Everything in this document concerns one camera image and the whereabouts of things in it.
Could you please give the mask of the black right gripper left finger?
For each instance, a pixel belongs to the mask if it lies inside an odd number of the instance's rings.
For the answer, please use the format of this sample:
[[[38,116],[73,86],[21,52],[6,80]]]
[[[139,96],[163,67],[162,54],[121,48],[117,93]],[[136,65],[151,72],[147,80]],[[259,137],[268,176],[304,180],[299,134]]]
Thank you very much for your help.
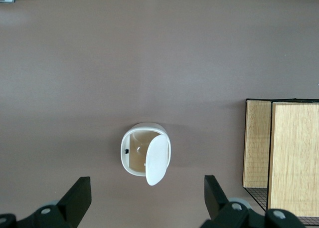
[[[1,214],[2,228],[76,228],[92,202],[91,179],[80,177],[55,205],[45,205],[28,217]]]

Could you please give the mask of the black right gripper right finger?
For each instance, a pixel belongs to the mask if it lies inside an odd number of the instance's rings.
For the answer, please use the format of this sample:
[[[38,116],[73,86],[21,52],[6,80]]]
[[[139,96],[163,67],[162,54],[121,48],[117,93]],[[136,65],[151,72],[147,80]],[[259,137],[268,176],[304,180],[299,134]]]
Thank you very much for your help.
[[[264,215],[255,212],[241,199],[228,200],[214,175],[204,176],[204,200],[210,215],[202,228],[304,228],[293,213],[270,209]]]

